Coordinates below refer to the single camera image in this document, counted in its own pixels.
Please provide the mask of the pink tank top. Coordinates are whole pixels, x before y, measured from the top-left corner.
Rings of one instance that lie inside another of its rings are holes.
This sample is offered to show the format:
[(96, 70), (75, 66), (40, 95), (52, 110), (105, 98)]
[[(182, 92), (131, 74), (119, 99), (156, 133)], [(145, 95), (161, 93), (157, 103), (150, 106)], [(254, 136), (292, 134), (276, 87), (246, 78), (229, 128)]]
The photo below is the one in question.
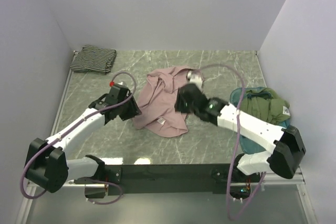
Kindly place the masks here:
[(176, 112), (178, 88), (187, 84), (189, 66), (156, 69), (147, 74), (146, 84), (136, 103), (142, 114), (133, 118), (136, 129), (146, 128), (161, 137), (178, 137), (188, 132), (187, 114)]

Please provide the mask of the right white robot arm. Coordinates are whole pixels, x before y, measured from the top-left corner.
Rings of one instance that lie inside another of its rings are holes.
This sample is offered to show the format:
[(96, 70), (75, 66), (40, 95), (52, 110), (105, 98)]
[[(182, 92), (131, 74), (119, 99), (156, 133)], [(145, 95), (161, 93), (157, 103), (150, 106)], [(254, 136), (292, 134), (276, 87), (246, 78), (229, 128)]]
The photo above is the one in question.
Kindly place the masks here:
[(249, 115), (220, 98), (207, 98), (194, 83), (177, 91), (175, 110), (194, 114), (204, 122), (232, 130), (264, 148), (263, 152), (240, 154), (235, 158), (230, 175), (241, 182), (248, 175), (274, 172), (285, 179), (292, 179), (306, 154), (299, 130), (264, 122)]

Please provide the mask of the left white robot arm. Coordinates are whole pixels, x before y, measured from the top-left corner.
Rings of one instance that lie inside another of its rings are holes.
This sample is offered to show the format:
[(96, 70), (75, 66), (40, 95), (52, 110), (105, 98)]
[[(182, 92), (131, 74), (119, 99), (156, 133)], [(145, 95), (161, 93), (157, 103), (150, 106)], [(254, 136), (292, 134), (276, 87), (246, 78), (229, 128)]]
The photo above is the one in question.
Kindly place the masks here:
[(116, 117), (125, 121), (140, 114), (132, 92), (124, 85), (113, 83), (109, 93), (93, 101), (62, 131), (30, 143), (21, 179), (28, 179), (50, 193), (57, 192), (70, 180), (88, 178), (93, 183), (101, 182), (105, 176), (103, 160), (93, 155), (69, 160), (67, 155)]

